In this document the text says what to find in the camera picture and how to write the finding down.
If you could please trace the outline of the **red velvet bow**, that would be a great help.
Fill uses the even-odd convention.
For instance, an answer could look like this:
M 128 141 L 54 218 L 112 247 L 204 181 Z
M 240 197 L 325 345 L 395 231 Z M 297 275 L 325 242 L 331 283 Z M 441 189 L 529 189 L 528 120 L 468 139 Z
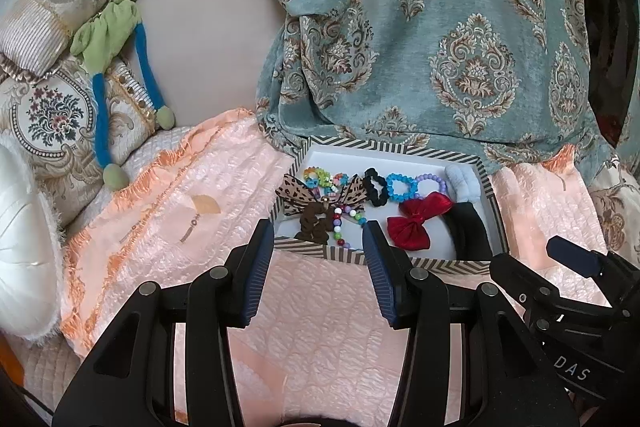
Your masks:
M 446 195 L 432 192 L 424 198 L 408 199 L 398 206 L 400 215 L 388 217 L 386 228 L 393 244 L 404 251 L 422 251 L 431 248 L 424 223 L 442 216 L 454 207 Z

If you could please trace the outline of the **black scrunchie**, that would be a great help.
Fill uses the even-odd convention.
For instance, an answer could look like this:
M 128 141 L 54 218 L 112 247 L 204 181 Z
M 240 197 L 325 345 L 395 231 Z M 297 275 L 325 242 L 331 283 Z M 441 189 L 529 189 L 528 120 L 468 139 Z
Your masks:
M 388 186 L 384 176 L 380 176 L 374 168 L 364 172 L 362 184 L 367 193 L 368 201 L 373 207 L 382 207 L 388 203 Z

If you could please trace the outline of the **beige floral bedsheet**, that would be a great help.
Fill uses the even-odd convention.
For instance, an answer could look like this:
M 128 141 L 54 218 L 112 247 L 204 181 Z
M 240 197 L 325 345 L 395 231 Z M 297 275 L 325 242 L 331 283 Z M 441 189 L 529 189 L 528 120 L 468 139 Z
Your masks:
M 636 267 L 640 260 L 639 183 L 614 155 L 588 186 L 606 248 Z

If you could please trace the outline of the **black velvet cloth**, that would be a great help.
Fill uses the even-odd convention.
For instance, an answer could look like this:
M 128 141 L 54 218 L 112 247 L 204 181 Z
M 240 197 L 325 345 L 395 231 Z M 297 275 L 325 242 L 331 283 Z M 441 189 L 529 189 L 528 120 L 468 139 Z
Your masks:
M 489 261 L 492 258 L 485 225 L 472 202 L 456 202 L 442 215 L 442 220 L 458 260 Z

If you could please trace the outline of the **pink quilted bedspread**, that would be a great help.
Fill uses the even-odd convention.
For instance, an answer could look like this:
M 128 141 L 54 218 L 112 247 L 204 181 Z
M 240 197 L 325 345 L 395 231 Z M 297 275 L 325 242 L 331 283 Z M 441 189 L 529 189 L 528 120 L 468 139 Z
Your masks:
M 269 215 L 291 162 L 244 109 L 137 150 L 128 161 L 136 170 L 130 185 L 100 194 L 70 227 L 61 329 L 76 355 L 88 355 L 141 283 L 188 283 L 224 262 Z M 529 174 L 553 223 L 542 225 L 516 205 L 506 226 L 515 254 L 563 296 L 604 303 L 595 283 L 542 255 L 556 234 L 587 248 L 604 246 L 572 154 Z M 366 267 L 277 251 L 256 317 L 230 334 L 247 424 L 320 415 L 385 425 L 406 340 L 384 321 Z

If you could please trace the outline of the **white round satin cushion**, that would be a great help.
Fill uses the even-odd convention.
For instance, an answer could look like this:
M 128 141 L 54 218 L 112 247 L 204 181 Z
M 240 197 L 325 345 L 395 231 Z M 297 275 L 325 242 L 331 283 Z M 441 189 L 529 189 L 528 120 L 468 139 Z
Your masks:
M 1 135 L 1 330 L 39 341 L 61 317 L 63 255 L 58 213 L 26 152 Z

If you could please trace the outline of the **leopard print bow scrunchie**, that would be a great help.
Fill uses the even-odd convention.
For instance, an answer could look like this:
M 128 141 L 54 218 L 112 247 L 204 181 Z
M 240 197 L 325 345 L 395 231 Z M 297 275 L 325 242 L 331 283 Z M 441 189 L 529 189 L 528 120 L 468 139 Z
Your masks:
M 332 195 L 318 195 L 303 181 L 286 174 L 276 194 L 286 217 L 299 217 L 299 231 L 295 238 L 302 242 L 326 245 L 330 239 L 343 244 L 343 221 L 362 220 L 368 200 L 360 176 L 347 179 L 345 185 Z

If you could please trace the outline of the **teal damask curtain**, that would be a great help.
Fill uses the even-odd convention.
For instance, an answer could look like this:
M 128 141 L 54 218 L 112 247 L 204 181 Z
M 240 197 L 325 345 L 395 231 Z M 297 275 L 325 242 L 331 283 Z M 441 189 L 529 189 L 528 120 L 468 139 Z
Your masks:
M 612 155 L 588 101 L 584 0 L 276 1 L 256 116 L 280 150 L 386 141 L 495 172 L 569 145 L 586 180 Z

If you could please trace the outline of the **floral embroidered square cushion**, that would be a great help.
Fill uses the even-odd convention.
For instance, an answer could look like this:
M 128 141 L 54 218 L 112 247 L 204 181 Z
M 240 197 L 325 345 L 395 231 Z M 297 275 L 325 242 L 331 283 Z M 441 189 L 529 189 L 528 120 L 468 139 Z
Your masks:
M 110 150 L 122 165 L 156 131 L 141 96 L 121 81 L 106 86 Z M 62 225 L 68 225 L 99 193 L 102 169 L 94 157 L 96 101 L 91 76 L 66 56 L 36 84 L 1 78 L 1 129 L 26 150 L 36 180 L 50 195 Z

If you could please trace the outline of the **blue green plush toy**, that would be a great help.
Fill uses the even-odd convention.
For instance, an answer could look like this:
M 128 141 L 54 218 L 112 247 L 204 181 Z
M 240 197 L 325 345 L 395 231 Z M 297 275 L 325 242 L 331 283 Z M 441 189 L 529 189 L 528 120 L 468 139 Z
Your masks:
M 124 72 L 120 52 L 128 42 L 134 44 L 143 86 Z M 112 158 L 110 150 L 111 109 L 107 103 L 106 86 L 110 80 L 121 81 L 141 96 L 142 109 L 151 116 L 154 128 L 170 130 L 176 125 L 174 111 L 166 104 L 156 82 L 148 57 L 148 42 L 137 0 L 110 0 L 101 13 L 85 22 L 76 31 L 70 54 L 81 59 L 91 76 L 91 88 L 96 101 L 96 133 L 94 156 L 102 169 L 103 183 L 112 191 L 129 184 L 127 173 Z

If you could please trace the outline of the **cream bolster pillow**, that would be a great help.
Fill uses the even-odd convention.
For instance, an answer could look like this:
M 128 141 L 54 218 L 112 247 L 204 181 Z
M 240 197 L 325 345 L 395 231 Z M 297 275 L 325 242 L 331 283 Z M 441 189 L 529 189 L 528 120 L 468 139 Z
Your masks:
M 108 0 L 16 0 L 1 19 L 1 76 L 36 83 L 50 75 L 76 31 Z

